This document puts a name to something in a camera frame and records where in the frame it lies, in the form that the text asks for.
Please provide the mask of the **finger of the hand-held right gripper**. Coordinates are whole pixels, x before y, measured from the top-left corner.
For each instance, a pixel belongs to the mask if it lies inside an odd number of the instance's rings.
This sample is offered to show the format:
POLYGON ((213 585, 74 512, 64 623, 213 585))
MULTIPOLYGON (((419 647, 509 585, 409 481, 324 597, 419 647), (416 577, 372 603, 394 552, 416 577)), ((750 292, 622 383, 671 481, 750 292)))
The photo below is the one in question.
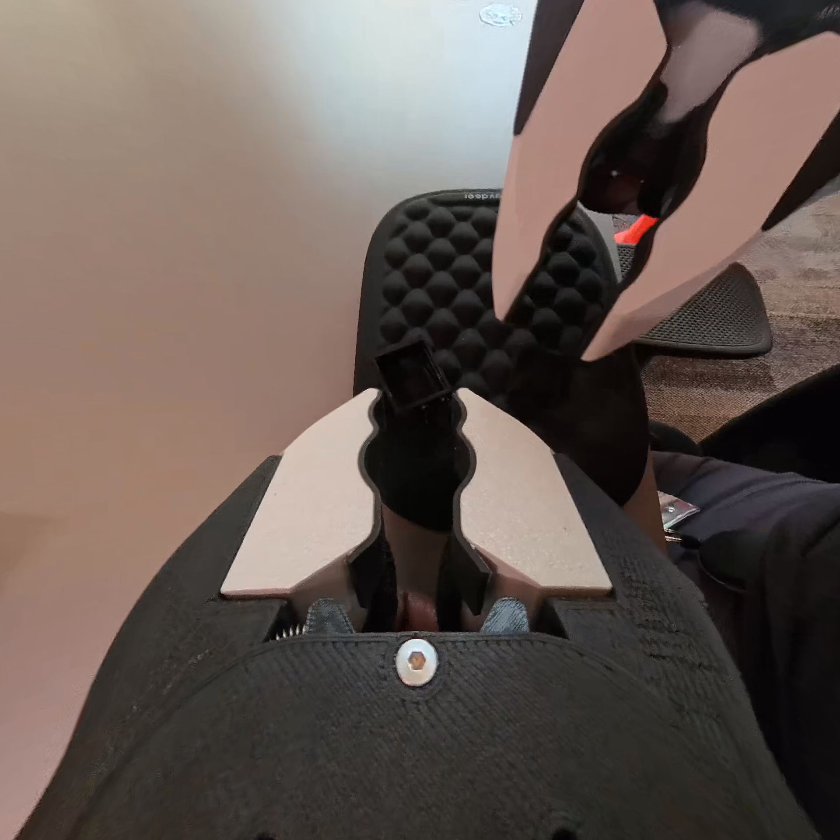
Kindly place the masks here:
POLYGON ((690 193, 637 246, 633 271, 582 359, 635 341, 761 232, 838 114, 839 37, 824 33, 741 68, 710 116, 690 193))
POLYGON ((653 1, 536 3, 493 239, 500 320, 578 203, 595 147, 644 96, 666 51, 653 1))

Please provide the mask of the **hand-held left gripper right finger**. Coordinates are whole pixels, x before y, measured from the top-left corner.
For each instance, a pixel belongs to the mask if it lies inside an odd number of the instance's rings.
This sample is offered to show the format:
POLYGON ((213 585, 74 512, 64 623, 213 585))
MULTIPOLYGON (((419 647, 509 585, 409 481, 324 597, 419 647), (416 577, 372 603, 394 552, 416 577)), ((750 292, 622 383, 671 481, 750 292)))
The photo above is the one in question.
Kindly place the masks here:
POLYGON ((501 598, 539 614, 552 597, 603 599, 613 583, 552 449, 512 415, 457 391, 457 462, 449 560, 472 616, 501 598))

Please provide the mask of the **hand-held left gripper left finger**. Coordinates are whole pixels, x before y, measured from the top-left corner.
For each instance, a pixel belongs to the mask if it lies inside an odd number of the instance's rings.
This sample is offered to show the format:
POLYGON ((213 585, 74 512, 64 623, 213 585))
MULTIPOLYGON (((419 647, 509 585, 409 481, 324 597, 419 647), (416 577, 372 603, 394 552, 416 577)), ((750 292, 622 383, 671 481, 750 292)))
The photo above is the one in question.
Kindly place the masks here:
POLYGON ((364 454, 378 433, 381 396, 362 392, 284 450, 222 596, 286 599, 299 615, 330 598, 349 615, 366 614, 381 572, 364 554, 382 530, 382 508, 364 454))

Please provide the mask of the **grey desk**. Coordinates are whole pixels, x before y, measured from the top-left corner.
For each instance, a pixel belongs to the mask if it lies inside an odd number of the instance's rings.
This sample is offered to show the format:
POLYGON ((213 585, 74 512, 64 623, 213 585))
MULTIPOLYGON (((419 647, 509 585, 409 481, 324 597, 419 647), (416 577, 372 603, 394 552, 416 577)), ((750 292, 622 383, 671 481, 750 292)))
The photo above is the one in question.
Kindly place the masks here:
POLYGON ((181 541, 349 398, 398 200, 498 187, 535 2, 2 2, 2 835, 181 541))

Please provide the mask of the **orange traffic cone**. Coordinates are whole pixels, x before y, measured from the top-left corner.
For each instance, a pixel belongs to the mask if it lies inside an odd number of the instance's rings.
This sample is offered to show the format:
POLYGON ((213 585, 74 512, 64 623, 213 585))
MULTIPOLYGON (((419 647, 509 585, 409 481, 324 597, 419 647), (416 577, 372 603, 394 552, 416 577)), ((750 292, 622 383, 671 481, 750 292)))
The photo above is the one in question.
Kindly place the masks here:
POLYGON ((617 245, 636 247, 646 233, 653 228, 658 219, 648 215, 638 216, 629 227, 615 233, 614 239, 617 245))

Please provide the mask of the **black mesh cushion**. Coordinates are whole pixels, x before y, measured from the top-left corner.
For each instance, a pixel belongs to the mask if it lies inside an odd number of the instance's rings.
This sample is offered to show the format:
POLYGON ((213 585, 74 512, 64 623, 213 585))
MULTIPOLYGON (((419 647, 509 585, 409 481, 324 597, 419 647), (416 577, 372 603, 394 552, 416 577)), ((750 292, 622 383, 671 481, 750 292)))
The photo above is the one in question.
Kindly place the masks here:
POLYGON ((382 219, 364 262, 353 394, 377 384, 375 355, 422 340, 450 386, 514 416, 625 506, 649 451, 635 352, 580 358, 623 279, 612 220, 576 209, 556 226, 501 321, 490 276, 500 197, 429 193, 382 219))

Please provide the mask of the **person's dark clothing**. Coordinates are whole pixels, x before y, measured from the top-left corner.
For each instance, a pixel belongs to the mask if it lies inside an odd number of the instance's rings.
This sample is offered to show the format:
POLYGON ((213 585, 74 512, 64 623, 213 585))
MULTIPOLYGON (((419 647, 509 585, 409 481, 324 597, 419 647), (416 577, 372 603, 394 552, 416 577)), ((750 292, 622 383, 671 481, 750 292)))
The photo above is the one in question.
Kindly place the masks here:
POLYGON ((657 488, 697 509, 670 556, 702 590, 787 784, 838 838, 838 365, 705 444, 661 423, 652 437, 657 488))

